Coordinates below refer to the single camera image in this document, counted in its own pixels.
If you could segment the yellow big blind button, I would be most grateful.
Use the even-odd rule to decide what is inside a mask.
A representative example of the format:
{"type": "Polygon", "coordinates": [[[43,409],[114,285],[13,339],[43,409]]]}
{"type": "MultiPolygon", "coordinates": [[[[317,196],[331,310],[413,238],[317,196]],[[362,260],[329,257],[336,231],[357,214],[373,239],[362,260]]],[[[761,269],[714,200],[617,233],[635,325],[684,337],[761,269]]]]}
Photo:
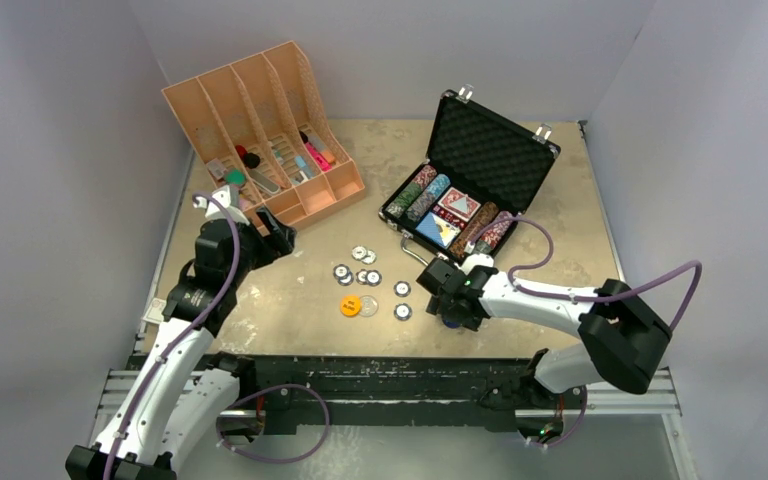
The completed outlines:
{"type": "Polygon", "coordinates": [[[357,295],[346,295],[340,301],[340,313],[346,317],[355,317],[360,314],[363,301],[357,295]]]}

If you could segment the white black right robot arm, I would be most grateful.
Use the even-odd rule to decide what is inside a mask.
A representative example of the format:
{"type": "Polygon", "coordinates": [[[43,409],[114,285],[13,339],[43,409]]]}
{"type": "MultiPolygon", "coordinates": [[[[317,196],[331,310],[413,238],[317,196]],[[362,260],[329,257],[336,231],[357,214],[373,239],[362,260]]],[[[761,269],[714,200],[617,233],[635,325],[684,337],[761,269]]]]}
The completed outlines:
{"type": "Polygon", "coordinates": [[[645,301],[615,279],[598,288],[533,282],[497,269],[481,255],[463,265],[436,258],[417,282],[430,295],[427,312],[446,324],[477,331],[485,320],[513,319],[577,338],[570,347],[535,355],[521,392],[536,407],[598,382],[646,393],[673,336],[645,301]]]}

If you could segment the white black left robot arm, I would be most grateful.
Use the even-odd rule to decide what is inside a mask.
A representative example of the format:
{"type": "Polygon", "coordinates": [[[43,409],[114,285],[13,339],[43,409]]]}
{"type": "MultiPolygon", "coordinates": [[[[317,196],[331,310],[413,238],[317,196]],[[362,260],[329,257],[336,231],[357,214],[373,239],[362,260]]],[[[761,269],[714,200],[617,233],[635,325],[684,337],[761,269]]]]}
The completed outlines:
{"type": "Polygon", "coordinates": [[[255,402],[253,364],[232,354],[217,355],[194,392],[184,388],[236,307],[243,279],[294,250],[294,228],[265,207],[256,215],[252,224],[234,207],[211,208],[136,381],[92,445],[71,450],[70,478],[174,479],[226,405],[244,409],[255,402]]]}

